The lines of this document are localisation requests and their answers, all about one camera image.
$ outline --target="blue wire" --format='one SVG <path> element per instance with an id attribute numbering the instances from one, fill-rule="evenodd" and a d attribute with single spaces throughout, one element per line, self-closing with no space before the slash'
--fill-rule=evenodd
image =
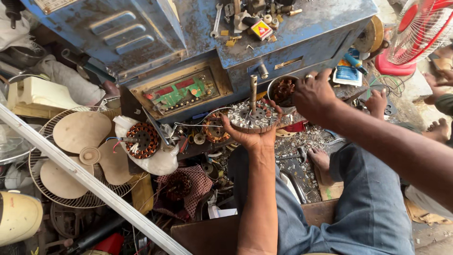
<path id="1" fill-rule="evenodd" d="M 114 139 L 114 138 L 116 138 L 116 139 L 118 139 L 118 140 L 121 140 L 121 138 L 118 138 L 118 137 L 109 137 L 109 138 L 106 139 L 106 142 L 107 142 L 109 139 Z"/>

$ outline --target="hammer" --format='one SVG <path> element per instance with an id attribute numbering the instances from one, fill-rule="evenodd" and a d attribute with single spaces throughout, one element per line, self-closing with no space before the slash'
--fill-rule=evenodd
<path id="1" fill-rule="evenodd" d="M 305 152 L 305 148 L 304 147 L 305 147 L 305 145 L 297 147 L 297 150 L 299 151 L 299 155 L 289 156 L 289 157 L 279 157 L 279 158 L 275 158 L 275 160 L 283 160 L 283 159 L 301 157 L 302 158 L 302 163 L 304 163 L 305 161 L 307 161 L 307 153 Z"/>

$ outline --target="white metal pole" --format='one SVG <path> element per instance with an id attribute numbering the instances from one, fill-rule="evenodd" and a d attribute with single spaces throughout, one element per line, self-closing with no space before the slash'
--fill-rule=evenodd
<path id="1" fill-rule="evenodd" d="M 139 213 L 129 203 L 107 188 L 102 182 L 88 173 L 83 167 L 75 163 L 55 145 L 36 132 L 23 120 L 0 104 L 0 119 L 8 124 L 13 130 L 35 145 L 39 150 L 46 153 L 51 160 L 68 172 L 72 177 L 88 188 L 93 194 L 101 198 L 107 205 L 123 216 L 134 227 L 149 237 L 159 247 L 172 255 L 190 255 L 191 253 L 182 247 L 173 238 L 152 223 L 148 218 Z"/>

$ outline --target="fan guard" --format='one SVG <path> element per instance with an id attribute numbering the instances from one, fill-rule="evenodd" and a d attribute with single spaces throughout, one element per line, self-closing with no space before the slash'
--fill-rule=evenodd
<path id="1" fill-rule="evenodd" d="M 410 0 L 392 30 L 387 60 L 396 65 L 413 64 L 442 45 L 451 32 L 451 0 Z"/>
<path id="2" fill-rule="evenodd" d="M 50 141 L 53 145 L 57 146 L 55 144 L 55 141 L 53 140 L 53 129 L 55 125 L 65 116 L 75 113 L 75 112 L 99 112 L 104 115 L 106 115 L 110 120 L 113 120 L 114 117 L 118 116 L 119 114 L 115 112 L 112 109 L 107 109 L 103 107 L 96 107 L 96 106 L 82 106 L 82 107 L 77 107 L 73 109 L 66 110 L 59 115 L 53 117 L 51 120 L 49 120 L 43 128 L 39 131 L 39 133 L 44 136 L 48 141 Z M 78 154 L 67 152 L 65 150 L 62 150 L 60 147 L 58 147 L 62 152 L 64 152 L 67 156 L 70 157 L 78 157 Z M 39 170 L 40 169 L 33 169 L 36 163 L 38 163 L 39 160 L 47 159 L 48 157 L 45 155 L 44 152 L 41 152 L 39 149 L 34 149 L 30 152 L 29 154 L 29 169 L 30 169 L 30 175 L 33 179 L 33 182 L 36 184 L 36 187 L 50 200 L 64 205 L 68 207 L 73 207 L 73 208 L 94 208 L 94 207 L 99 207 L 105 205 L 104 201 L 102 201 L 99 197 L 94 195 L 90 190 L 88 192 L 75 199 L 66 199 L 66 198 L 61 198 L 53 193 L 51 193 L 41 182 L 41 178 L 39 176 Z M 94 177 L 101 181 L 105 186 L 107 186 L 109 189 L 111 189 L 115 194 L 117 194 L 120 197 L 123 197 L 126 195 L 135 185 L 137 184 L 137 181 L 134 182 L 133 185 L 129 183 L 125 183 L 123 185 L 112 185 L 107 182 L 106 177 L 104 175 L 104 171 L 102 170 L 101 166 L 99 164 L 95 164 L 94 166 Z"/>

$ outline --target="blue machine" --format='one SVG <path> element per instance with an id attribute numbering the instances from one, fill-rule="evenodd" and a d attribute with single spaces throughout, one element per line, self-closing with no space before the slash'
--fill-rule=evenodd
<path id="1" fill-rule="evenodd" d="M 269 75 L 258 78 L 258 91 L 281 75 L 335 67 L 378 12 L 373 0 L 298 0 L 302 13 L 282 14 L 275 42 L 244 31 L 227 47 L 229 37 L 209 37 L 217 3 L 231 1 L 23 1 L 41 23 L 104 64 L 161 123 L 248 97 L 249 76 L 261 77 L 263 65 Z M 227 23 L 224 15 L 218 32 L 238 36 L 233 17 Z"/>

